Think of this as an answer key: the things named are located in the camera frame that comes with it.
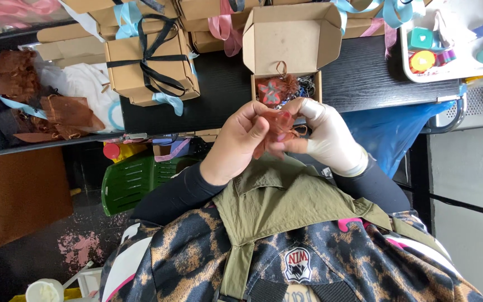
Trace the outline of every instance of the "blue plastic bag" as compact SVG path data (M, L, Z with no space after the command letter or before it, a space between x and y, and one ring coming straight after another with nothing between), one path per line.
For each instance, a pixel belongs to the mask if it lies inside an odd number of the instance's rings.
M422 127L456 102L398 106L342 113L354 139L393 177Z

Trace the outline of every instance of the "left hand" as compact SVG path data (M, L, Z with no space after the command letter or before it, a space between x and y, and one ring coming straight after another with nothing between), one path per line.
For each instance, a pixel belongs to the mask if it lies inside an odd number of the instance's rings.
M211 185L225 185L240 175L251 162L255 148L264 140L269 123L259 117L277 112L259 102L249 102L226 120L223 128L201 163L201 175Z

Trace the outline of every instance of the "green plastic chair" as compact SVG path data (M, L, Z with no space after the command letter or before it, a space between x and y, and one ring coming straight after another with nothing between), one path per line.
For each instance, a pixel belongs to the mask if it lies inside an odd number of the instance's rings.
M102 182L105 214L112 216L135 208L148 192L196 162L185 156L155 162L150 149L109 166Z

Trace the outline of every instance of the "white wall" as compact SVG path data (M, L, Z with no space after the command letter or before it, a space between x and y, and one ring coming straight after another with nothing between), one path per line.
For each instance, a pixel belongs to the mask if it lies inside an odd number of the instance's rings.
M483 207L483 128L430 136L434 193ZM483 214L435 203L436 237L483 293Z

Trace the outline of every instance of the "white plastic tray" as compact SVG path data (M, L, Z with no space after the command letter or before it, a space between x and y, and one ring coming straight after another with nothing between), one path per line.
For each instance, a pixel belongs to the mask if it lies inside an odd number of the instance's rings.
M404 71L409 79L417 83L444 81L446 79L460 79L483 75L483 64L475 58L476 53L483 47L483 38L470 43L459 41L454 47L457 59L443 67L433 67L424 74L414 74L409 69L409 54L407 50L407 33L413 27L434 28L435 10L443 12L445 23L455 36L464 37L468 30L483 25L483 0L433 0L426 7L426 16L412 20L400 28L402 57Z

